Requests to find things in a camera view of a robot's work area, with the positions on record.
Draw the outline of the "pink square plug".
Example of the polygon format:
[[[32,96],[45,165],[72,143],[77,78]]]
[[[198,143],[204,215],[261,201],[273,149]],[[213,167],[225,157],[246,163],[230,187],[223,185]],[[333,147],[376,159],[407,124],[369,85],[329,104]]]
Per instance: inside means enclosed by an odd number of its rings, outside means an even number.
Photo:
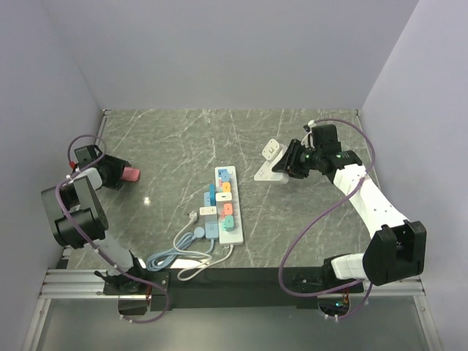
[[[122,175],[122,181],[137,182],[140,179],[140,170],[133,167],[125,167]]]

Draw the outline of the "white square plug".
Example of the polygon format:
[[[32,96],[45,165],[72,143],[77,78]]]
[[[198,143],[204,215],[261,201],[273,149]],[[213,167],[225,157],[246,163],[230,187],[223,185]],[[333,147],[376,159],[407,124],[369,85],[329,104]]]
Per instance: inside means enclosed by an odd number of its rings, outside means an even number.
[[[262,155],[266,161],[273,161],[282,150],[282,144],[275,139],[270,139],[262,150]]]

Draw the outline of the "white triangular socket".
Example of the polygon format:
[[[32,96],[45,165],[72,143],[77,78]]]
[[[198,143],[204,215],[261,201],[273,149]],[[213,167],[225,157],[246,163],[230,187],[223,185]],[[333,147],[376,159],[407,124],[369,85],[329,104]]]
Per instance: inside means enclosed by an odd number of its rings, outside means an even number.
[[[279,153],[272,160],[265,160],[260,169],[254,175],[254,181],[269,184],[286,184],[289,177],[285,173],[277,173],[273,171],[273,166],[276,165],[284,154]]]

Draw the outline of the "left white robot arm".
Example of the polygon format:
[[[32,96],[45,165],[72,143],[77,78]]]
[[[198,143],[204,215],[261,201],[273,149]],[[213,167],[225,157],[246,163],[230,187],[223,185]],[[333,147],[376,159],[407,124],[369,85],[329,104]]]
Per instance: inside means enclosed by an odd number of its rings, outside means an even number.
[[[41,192],[45,213],[56,242],[86,249],[104,260],[106,272],[95,274],[121,294],[136,294],[146,285],[146,270],[130,250],[108,232],[109,224],[96,191],[119,190],[140,179],[140,171],[126,160],[103,154],[96,145],[74,150],[72,175],[59,188]]]

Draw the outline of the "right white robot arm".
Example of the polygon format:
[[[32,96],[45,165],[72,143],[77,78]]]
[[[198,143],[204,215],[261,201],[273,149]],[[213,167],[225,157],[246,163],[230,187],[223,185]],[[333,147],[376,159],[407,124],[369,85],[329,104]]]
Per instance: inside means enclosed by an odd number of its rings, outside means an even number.
[[[410,221],[384,196],[354,151],[345,151],[333,124],[308,123],[306,136],[288,146],[271,139],[262,150],[268,180],[286,183],[318,171],[344,194],[367,230],[365,252],[329,257],[322,265],[322,286],[331,292],[347,280],[367,279],[376,286],[423,273],[427,232],[419,221]]]

